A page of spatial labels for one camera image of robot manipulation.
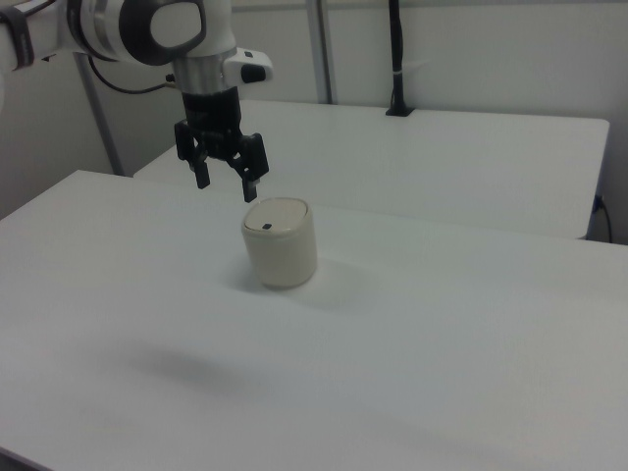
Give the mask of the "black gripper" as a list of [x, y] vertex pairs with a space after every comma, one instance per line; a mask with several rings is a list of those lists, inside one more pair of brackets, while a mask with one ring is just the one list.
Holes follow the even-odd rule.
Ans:
[[184, 93], [183, 106], [185, 119], [175, 124], [177, 154], [194, 173], [197, 187], [210, 184], [208, 155], [228, 161], [241, 178], [244, 201], [255, 200], [257, 185], [269, 172], [269, 164], [262, 135], [242, 135], [240, 131], [238, 89], [208, 95]]

